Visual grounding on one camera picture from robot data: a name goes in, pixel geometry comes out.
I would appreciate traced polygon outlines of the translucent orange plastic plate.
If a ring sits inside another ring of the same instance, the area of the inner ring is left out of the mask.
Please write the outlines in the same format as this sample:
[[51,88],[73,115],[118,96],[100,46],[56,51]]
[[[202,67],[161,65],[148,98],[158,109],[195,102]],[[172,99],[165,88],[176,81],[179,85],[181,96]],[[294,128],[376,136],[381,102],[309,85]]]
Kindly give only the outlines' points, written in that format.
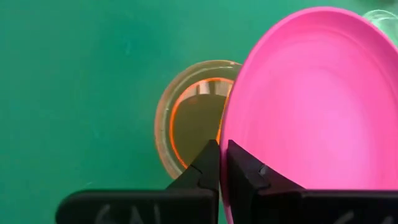
[[159,158],[176,179],[210,139],[219,140],[226,100],[241,64],[207,60],[180,72],[157,105],[154,139]]

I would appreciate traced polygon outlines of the pink plastic plate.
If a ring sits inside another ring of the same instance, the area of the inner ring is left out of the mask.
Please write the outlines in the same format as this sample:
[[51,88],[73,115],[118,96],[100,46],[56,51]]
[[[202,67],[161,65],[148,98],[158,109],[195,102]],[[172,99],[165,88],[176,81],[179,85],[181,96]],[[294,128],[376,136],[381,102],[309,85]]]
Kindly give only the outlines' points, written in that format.
[[398,48],[360,15],[297,11],[251,50],[221,128],[228,224],[228,143],[309,190],[398,191]]

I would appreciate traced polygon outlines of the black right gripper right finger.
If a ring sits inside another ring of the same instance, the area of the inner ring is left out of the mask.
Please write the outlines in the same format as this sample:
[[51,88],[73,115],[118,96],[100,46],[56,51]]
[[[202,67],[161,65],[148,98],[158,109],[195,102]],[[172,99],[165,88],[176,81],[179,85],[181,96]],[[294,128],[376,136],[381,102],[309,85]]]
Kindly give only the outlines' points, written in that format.
[[228,143],[234,224],[398,224],[398,191],[309,190]]

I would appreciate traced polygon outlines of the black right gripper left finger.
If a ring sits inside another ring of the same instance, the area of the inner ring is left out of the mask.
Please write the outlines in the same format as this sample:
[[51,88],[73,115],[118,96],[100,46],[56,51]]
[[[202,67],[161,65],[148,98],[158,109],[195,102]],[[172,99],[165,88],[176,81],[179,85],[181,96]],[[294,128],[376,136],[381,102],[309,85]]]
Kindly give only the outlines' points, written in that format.
[[55,224],[218,224],[220,147],[210,140],[162,190],[82,190],[65,197]]

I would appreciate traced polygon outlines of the clear plastic plate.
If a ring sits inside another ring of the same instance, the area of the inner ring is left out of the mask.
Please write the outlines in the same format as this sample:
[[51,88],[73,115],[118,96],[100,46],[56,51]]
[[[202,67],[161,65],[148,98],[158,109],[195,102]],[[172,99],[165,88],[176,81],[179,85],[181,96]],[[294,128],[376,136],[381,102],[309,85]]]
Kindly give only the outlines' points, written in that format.
[[398,48],[398,16],[392,12],[376,9],[368,11],[363,15],[379,30],[388,36],[388,38]]

